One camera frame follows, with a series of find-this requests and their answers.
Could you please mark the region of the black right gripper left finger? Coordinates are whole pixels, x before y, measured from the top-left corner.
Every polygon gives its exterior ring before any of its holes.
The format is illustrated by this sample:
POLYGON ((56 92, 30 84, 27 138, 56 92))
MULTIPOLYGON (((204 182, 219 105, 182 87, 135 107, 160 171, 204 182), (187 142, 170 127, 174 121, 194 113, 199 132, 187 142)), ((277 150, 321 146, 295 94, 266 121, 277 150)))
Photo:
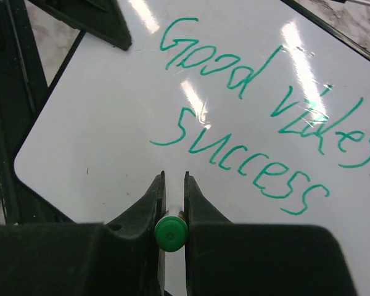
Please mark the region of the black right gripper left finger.
POLYGON ((165 176, 107 224, 0 226, 0 295, 163 295, 165 176))

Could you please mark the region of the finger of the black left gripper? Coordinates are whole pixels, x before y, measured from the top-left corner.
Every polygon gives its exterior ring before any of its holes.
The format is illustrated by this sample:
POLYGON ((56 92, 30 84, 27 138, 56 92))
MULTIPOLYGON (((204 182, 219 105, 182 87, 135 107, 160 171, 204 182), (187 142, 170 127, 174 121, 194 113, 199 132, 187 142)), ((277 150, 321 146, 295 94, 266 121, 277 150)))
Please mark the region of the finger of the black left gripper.
POLYGON ((34 0, 32 3, 72 28, 92 34, 123 51, 131 47, 130 31, 117 1, 34 0))

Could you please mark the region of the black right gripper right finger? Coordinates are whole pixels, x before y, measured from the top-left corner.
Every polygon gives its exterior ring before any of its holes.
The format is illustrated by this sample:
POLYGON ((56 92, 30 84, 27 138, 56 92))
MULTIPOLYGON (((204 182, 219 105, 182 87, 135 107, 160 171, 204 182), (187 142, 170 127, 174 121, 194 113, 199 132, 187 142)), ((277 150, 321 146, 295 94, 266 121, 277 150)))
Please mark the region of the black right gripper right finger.
POLYGON ((325 228, 236 224, 184 177, 189 295, 356 295, 339 243, 325 228))

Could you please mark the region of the green capped whiteboard marker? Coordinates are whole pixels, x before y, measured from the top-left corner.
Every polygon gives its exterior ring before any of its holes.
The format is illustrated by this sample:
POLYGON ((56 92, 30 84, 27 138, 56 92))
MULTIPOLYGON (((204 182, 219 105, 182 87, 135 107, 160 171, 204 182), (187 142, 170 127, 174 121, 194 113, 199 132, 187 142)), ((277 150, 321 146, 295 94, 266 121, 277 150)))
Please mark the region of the green capped whiteboard marker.
POLYGON ((170 207, 157 222, 154 235, 157 245, 165 252, 181 249, 188 237, 188 226, 181 207, 170 207))

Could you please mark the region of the white whiteboard black frame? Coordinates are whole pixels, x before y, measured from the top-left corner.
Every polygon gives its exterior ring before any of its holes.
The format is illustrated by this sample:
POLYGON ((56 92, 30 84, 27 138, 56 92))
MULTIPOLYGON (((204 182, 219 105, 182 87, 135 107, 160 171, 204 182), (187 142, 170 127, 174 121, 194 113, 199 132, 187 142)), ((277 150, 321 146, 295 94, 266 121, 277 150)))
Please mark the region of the white whiteboard black frame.
POLYGON ((313 224, 370 295, 370 61, 282 1, 120 1, 122 51, 81 39, 17 177, 71 220, 108 222, 161 171, 241 223, 313 224))

